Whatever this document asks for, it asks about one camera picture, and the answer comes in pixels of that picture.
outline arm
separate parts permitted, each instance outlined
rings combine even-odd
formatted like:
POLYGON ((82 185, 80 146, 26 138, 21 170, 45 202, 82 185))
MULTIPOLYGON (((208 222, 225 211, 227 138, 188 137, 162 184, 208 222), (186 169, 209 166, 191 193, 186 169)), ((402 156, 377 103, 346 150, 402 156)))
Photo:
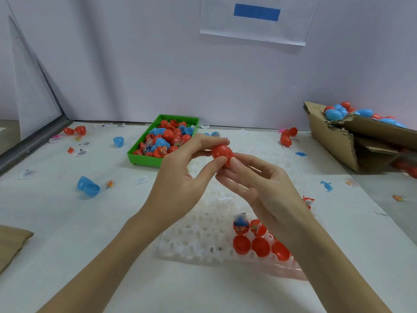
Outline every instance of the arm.
POLYGON ((327 312, 389 313, 369 284, 312 216, 285 171, 236 153, 217 180, 244 198, 294 255, 327 312))
POLYGON ((215 145, 227 138, 195 134, 175 152, 164 157, 158 176, 141 210, 131 217, 112 242, 50 299, 38 313, 100 313, 141 252, 160 233, 185 216, 200 200, 215 173, 226 163, 218 157, 196 178, 187 165, 192 158, 210 156, 215 145))

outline white paper on wall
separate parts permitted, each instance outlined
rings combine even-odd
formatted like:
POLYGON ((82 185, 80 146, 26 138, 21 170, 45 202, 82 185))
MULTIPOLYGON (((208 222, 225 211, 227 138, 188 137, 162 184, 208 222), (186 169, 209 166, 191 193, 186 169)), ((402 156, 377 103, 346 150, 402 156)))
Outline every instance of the white paper on wall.
POLYGON ((202 0, 200 33, 305 46, 320 0, 202 0))

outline green plastic bin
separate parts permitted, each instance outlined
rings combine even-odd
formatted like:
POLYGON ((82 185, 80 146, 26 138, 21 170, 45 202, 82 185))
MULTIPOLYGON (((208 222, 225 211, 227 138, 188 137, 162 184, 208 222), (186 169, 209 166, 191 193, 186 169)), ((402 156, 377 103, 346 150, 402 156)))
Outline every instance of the green plastic bin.
POLYGON ((166 115, 161 114, 159 115, 156 120, 152 123, 151 126, 142 134, 142 136, 136 141, 136 143, 132 146, 132 148, 128 151, 128 158, 131 163, 134 165, 142 165, 142 166, 153 166, 153 167, 160 167, 163 158, 155 158, 149 156, 141 156, 141 155, 133 155, 133 152, 138 149, 139 143, 144 142, 145 137, 148 133, 155 127, 158 127, 161 124, 162 120, 167 120, 168 122, 171 120, 176 120, 178 123, 186 122, 187 127, 191 125, 195 125, 194 134, 197 132, 200 119, 199 118, 192 118, 188 116, 180 116, 180 115, 166 115))

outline blue tape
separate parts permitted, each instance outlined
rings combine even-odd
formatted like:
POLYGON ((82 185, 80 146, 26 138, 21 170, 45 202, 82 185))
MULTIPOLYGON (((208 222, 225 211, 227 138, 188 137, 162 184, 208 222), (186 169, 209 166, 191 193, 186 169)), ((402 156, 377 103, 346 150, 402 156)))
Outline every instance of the blue tape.
POLYGON ((234 16, 249 17, 251 19, 278 21, 281 10, 270 7, 256 7, 254 5, 235 4, 234 16))

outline floor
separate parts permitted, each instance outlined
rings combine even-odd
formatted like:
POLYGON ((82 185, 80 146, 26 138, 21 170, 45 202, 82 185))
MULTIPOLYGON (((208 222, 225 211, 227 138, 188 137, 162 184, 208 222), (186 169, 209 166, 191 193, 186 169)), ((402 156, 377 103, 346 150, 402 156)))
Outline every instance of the floor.
POLYGON ((0 120, 0 155, 20 142, 18 120, 0 120))

